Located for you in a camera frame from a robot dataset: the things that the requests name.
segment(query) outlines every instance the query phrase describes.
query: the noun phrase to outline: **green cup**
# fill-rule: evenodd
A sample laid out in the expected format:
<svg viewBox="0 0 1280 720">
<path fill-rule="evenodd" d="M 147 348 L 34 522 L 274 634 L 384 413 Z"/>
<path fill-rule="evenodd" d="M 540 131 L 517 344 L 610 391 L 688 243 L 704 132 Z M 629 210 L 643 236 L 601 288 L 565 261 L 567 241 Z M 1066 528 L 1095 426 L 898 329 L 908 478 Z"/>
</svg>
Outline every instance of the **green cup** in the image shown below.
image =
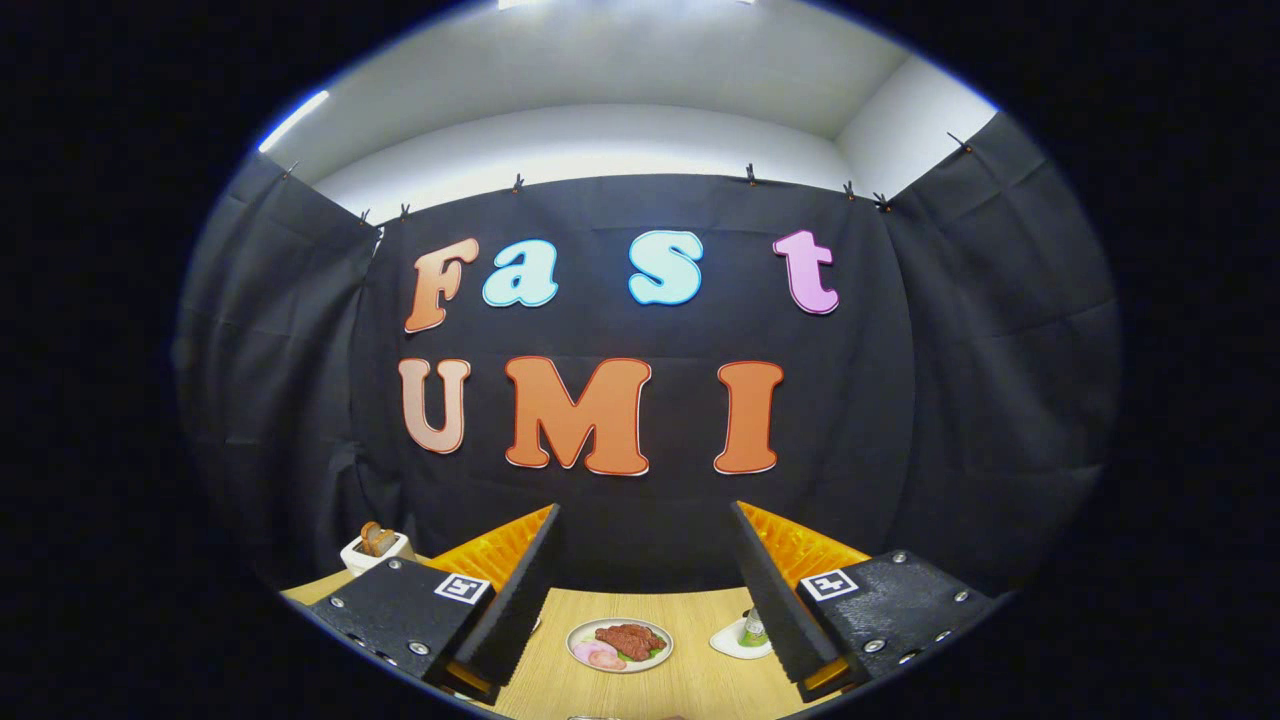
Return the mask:
<svg viewBox="0 0 1280 720">
<path fill-rule="evenodd" d="M 769 635 L 764 632 L 764 623 L 760 621 L 760 614 L 753 607 L 746 614 L 746 624 L 742 626 L 742 637 L 739 638 L 737 644 L 760 647 L 767 642 L 769 642 Z"/>
</svg>

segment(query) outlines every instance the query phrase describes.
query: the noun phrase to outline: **letter m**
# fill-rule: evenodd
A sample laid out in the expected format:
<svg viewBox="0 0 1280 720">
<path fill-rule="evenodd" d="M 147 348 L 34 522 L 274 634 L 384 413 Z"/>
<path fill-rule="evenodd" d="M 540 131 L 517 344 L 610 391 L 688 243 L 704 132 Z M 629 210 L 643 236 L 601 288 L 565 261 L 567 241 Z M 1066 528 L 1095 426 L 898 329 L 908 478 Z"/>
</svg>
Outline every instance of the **letter m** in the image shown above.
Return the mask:
<svg viewBox="0 0 1280 720">
<path fill-rule="evenodd" d="M 577 402 L 547 357 L 515 357 L 507 363 L 507 377 L 516 383 L 516 439 L 507 450 L 508 462 L 521 468 L 550 464 L 541 447 L 545 434 L 561 466 L 572 468 L 594 430 L 588 470 L 602 475 L 649 471 L 649 460 L 640 455 L 640 388 L 653 377 L 646 363 L 627 357 L 600 363 Z"/>
</svg>

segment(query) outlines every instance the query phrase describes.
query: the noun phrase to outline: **peach letter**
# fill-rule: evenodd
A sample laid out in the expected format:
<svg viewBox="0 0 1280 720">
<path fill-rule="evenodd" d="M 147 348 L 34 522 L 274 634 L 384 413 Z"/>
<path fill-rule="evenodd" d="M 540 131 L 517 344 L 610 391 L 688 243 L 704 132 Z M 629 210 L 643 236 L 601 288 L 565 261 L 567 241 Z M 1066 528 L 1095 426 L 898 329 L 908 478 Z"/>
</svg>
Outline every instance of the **peach letter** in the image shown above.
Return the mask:
<svg viewBox="0 0 1280 720">
<path fill-rule="evenodd" d="M 649 471 L 649 460 L 640 455 L 640 388 L 653 377 L 648 363 L 627 357 L 600 363 L 577 402 L 547 357 L 513 357 L 507 363 L 507 377 L 516 383 L 516 442 L 507 451 L 508 462 L 521 468 L 550 464 L 540 429 L 567 470 L 595 430 L 588 470 L 599 475 Z"/>
<path fill-rule="evenodd" d="M 440 307 L 436 296 L 443 292 L 445 300 L 453 300 L 458 293 L 458 283 L 462 282 L 462 264 L 449 260 L 470 263 L 479 254 L 480 243 L 476 238 L 468 237 L 435 252 L 428 252 L 413 263 L 413 268 L 417 269 L 417 287 L 413 290 L 413 311 L 404 320 L 404 332 L 429 331 L 444 322 L 444 309 Z"/>
<path fill-rule="evenodd" d="M 769 450 L 769 415 L 782 368 L 754 360 L 730 363 L 716 377 L 728 388 L 728 432 L 724 452 L 716 457 L 716 470 L 742 475 L 773 468 L 778 455 Z"/>
<path fill-rule="evenodd" d="M 466 360 L 440 360 L 435 366 L 444 383 L 444 428 L 435 429 L 426 421 L 424 384 L 431 374 L 426 360 L 406 357 L 401 360 L 401 395 L 404 400 L 404 427 L 413 442 L 440 455 L 448 455 L 462 445 L 466 418 L 462 414 L 462 380 L 471 374 Z"/>
</svg>

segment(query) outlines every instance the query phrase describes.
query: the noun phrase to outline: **steak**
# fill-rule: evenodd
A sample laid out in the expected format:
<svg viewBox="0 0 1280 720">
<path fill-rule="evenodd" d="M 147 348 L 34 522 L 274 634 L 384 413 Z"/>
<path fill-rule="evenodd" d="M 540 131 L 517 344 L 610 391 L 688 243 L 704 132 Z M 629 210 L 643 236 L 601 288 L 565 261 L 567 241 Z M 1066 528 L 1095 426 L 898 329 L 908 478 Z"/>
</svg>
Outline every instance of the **steak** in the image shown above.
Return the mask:
<svg viewBox="0 0 1280 720">
<path fill-rule="evenodd" d="M 649 650 L 662 650 L 667 647 L 667 641 L 659 638 L 653 630 L 645 628 L 644 625 L 627 623 L 626 625 L 618 625 L 618 629 L 645 641 Z"/>
<path fill-rule="evenodd" d="M 612 644 L 631 660 L 648 660 L 650 650 L 667 647 L 667 642 L 653 630 L 632 623 L 600 628 L 595 632 L 595 639 Z"/>
<path fill-rule="evenodd" d="M 649 660 L 649 643 L 618 625 L 600 628 L 595 632 L 595 639 L 612 644 L 631 660 Z"/>
</svg>

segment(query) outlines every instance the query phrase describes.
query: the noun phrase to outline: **white plate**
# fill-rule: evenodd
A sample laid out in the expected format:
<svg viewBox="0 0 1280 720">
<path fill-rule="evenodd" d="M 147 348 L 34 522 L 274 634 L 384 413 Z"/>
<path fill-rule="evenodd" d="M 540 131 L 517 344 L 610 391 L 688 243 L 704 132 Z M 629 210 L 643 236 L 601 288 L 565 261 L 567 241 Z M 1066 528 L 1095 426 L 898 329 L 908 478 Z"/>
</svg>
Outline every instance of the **white plate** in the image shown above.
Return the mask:
<svg viewBox="0 0 1280 720">
<path fill-rule="evenodd" d="M 773 652 L 773 643 L 769 641 L 765 641 L 759 647 L 746 647 L 739 643 L 737 641 L 742 637 L 744 629 L 746 629 L 746 618 L 739 618 L 727 628 L 712 635 L 712 647 L 740 660 L 758 660 Z"/>
<path fill-rule="evenodd" d="M 595 630 L 598 630 L 600 628 L 612 628 L 613 625 L 625 625 L 627 623 L 631 623 L 631 624 L 635 624 L 635 625 L 641 625 L 644 628 L 649 628 L 650 630 L 653 630 L 653 634 L 655 634 L 659 638 L 667 641 L 667 647 L 662 648 L 662 651 L 658 652 L 658 655 L 650 657 L 649 660 L 643 660 L 643 661 L 637 661 L 637 662 L 627 662 L 627 666 L 626 666 L 625 670 L 612 670 L 612 669 L 608 669 L 608 667 L 596 667 L 595 665 L 591 665 L 590 662 L 582 660 L 577 655 L 573 655 L 573 646 L 576 646 L 580 642 L 590 642 L 590 641 L 600 642 L 600 641 L 595 639 Z M 568 650 L 568 653 L 571 656 L 573 656 L 573 660 L 577 660 L 579 662 L 581 662 L 582 665 L 586 665 L 588 667 L 590 667 L 593 670 L 599 670 L 600 673 L 620 673 L 621 674 L 621 673 L 640 673 L 641 670 L 648 670 L 650 667 L 660 665 L 662 661 L 664 661 L 668 657 L 671 657 L 671 651 L 675 647 L 676 647 L 676 643 L 675 643 L 675 641 L 671 639 L 671 633 L 668 633 L 667 630 L 663 630 L 662 628 L 659 628 L 658 625 L 654 625 L 653 623 L 646 623 L 644 620 L 635 620 L 635 619 L 631 619 L 631 618 L 602 618 L 599 620 L 591 620 L 590 623 L 582 623 L 577 628 L 573 628 L 573 632 L 571 632 L 564 638 L 564 648 Z"/>
</svg>

